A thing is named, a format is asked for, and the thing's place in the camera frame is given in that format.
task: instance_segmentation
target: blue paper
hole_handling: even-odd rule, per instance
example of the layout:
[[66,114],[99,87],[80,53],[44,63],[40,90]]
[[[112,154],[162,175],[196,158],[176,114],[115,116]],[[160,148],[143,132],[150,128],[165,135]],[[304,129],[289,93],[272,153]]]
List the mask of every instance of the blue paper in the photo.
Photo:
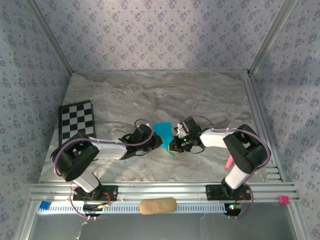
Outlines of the blue paper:
[[175,155],[173,152],[169,151],[169,143],[174,139],[172,136],[172,127],[170,122],[160,122],[153,124],[154,132],[162,138],[162,145],[165,150],[167,150],[171,155]]

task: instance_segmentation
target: glass panel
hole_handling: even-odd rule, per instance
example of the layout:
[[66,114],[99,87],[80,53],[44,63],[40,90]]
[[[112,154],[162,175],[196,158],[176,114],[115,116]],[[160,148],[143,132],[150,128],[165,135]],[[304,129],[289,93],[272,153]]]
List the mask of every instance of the glass panel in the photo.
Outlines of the glass panel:
[[223,214],[104,214],[87,221],[76,214],[38,215],[32,240],[295,240],[288,209],[255,203],[242,219]]

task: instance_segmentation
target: black mounting plate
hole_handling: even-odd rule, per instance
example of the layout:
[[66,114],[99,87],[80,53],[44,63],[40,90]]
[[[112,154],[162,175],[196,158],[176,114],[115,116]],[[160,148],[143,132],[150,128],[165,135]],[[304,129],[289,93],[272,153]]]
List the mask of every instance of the black mounting plate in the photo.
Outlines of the black mounting plate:
[[108,193],[110,201],[116,201],[118,196],[118,186],[116,185],[100,185],[93,192],[87,193],[81,187],[74,190],[74,201],[101,201],[108,202],[108,196],[103,194]]
[[242,200],[240,195],[245,197],[245,200],[251,200],[251,195],[249,188],[246,185],[242,185],[240,188],[236,189],[231,196],[226,196],[223,193],[221,184],[210,184],[205,186],[206,199],[208,201],[223,201],[223,200]]

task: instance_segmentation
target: patterned wallpaper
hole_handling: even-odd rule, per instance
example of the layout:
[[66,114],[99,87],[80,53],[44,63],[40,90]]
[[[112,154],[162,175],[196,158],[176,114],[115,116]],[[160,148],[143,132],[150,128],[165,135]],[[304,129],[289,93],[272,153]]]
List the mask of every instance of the patterned wallpaper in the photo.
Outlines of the patterned wallpaper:
[[69,77],[23,0],[0,0],[0,239],[39,179]]
[[285,172],[320,239],[320,2],[298,0],[254,76]]
[[75,72],[243,70],[283,0],[36,0]]

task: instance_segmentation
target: pink object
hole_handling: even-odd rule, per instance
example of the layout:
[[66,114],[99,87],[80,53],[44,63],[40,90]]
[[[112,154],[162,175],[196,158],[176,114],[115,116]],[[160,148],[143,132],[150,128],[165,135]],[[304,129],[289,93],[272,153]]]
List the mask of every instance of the pink object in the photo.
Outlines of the pink object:
[[226,169],[229,169],[233,163],[234,163],[234,159],[233,159],[233,157],[230,155],[229,158],[228,158],[228,161],[226,162],[225,168],[226,168]]
[[280,204],[288,204],[288,203],[290,203],[289,197],[288,196],[284,196],[284,195],[280,195],[279,196],[279,203]]

